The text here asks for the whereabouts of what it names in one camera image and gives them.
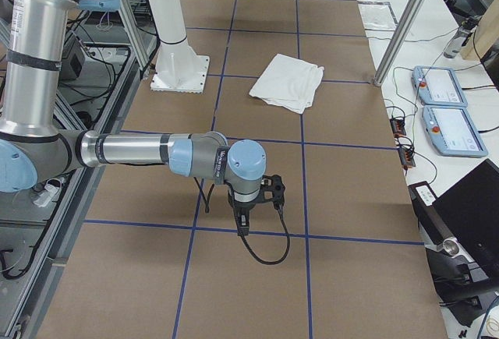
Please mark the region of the lower blue teach pendant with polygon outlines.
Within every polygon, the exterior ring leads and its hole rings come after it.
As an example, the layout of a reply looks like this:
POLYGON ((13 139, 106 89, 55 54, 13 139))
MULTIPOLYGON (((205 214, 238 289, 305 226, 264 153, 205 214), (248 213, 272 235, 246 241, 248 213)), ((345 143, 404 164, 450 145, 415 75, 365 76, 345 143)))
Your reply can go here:
POLYGON ((485 157, 488 150, 465 108, 426 105, 425 130, 437 152, 446 157, 485 157))

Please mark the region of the black device with label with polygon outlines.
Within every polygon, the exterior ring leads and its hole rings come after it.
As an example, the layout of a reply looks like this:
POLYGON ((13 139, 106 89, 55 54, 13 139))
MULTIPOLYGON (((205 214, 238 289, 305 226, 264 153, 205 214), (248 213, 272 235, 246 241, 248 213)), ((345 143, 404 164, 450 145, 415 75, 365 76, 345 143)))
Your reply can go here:
POLYGON ((472 263, 473 258, 438 214, 434 206, 437 195, 430 184, 426 181, 417 182, 409 185, 408 190, 414 213, 430 240, 429 249, 453 259, 462 257, 472 263))

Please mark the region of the upper blue teach pendant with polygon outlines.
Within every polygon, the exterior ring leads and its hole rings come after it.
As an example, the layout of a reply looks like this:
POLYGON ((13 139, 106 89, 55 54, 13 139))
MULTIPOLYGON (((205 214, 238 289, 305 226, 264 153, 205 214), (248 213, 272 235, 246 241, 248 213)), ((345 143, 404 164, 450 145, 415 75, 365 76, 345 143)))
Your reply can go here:
POLYGON ((412 71, 412 83, 418 98, 425 105, 468 106, 455 70, 451 68, 417 65, 412 71))

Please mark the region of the orange circuit board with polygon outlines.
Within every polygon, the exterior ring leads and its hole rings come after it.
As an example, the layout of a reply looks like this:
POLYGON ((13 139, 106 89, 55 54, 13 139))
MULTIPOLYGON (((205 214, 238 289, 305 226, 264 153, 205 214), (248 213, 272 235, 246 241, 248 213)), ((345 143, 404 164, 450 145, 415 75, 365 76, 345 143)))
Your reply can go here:
POLYGON ((401 161, 401 165, 405 170, 414 168, 416 166, 413 152, 408 147, 404 146, 398 147, 398 155, 401 161))
POLYGON ((401 118, 391 118, 390 126, 395 138, 406 136, 405 121, 401 118))

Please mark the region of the orange circuit board lower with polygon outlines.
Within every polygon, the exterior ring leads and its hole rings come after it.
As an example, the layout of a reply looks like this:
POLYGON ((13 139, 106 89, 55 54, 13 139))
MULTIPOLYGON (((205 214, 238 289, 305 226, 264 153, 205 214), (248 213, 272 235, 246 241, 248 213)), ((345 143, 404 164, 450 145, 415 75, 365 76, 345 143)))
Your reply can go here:
POLYGON ((414 168, 416 166, 413 152, 408 147, 404 146, 398 147, 398 155, 401 161, 401 165, 405 170, 414 168))

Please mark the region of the aluminium frame post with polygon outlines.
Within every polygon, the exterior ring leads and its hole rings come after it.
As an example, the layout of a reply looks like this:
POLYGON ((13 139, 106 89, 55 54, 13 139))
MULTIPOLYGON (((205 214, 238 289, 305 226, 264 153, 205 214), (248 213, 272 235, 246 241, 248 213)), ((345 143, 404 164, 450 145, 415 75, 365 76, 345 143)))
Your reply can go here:
POLYGON ((380 87, 386 79, 389 69, 394 64, 398 53, 413 25, 419 10, 425 0, 408 0, 408 3, 402 13, 402 17, 396 27, 394 34, 387 46, 387 49, 380 61, 377 71, 373 78, 373 84, 380 87))

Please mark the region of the blue teach pendant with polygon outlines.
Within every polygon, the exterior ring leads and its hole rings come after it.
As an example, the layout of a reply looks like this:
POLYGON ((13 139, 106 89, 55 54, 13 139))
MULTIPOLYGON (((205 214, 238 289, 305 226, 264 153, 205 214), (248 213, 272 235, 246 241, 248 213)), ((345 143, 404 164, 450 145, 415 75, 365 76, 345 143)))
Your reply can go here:
POLYGON ((412 71, 412 83, 418 98, 425 105, 468 106, 455 70, 451 68, 417 65, 412 71))
POLYGON ((437 152, 446 157, 485 157, 488 150, 465 108, 426 105, 425 130, 437 152))

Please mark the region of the white long sleeve printed shirt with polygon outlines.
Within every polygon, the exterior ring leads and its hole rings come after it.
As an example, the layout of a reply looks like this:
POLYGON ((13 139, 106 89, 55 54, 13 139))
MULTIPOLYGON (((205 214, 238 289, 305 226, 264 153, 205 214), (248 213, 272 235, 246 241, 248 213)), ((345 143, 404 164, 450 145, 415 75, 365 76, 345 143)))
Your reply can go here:
POLYGON ((313 105, 324 67, 283 54, 276 54, 249 95, 299 115, 313 105))

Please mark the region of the orange circuit board upper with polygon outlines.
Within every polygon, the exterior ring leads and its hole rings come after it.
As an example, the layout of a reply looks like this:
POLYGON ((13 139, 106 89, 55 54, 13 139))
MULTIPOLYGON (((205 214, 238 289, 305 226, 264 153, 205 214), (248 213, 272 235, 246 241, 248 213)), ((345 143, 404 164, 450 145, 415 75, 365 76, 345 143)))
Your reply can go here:
POLYGON ((390 126, 395 138, 406 136, 405 121, 401 118, 391 118, 390 126))

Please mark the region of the grey electronics box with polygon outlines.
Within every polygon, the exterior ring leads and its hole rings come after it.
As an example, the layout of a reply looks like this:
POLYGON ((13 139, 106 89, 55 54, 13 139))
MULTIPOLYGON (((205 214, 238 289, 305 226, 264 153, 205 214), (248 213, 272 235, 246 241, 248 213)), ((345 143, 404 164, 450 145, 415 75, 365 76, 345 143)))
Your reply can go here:
POLYGON ((62 67, 60 80, 78 79, 82 72, 85 57, 80 43, 76 38, 68 40, 62 51, 62 67))

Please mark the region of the white power strip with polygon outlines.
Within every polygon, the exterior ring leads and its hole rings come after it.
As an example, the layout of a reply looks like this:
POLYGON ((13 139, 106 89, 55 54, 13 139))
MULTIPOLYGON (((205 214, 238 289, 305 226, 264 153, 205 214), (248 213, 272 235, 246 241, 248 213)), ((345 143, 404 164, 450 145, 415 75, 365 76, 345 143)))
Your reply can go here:
POLYGON ((46 207, 62 189, 63 183, 58 179, 50 179, 44 184, 44 188, 36 193, 32 199, 32 203, 36 207, 46 207))

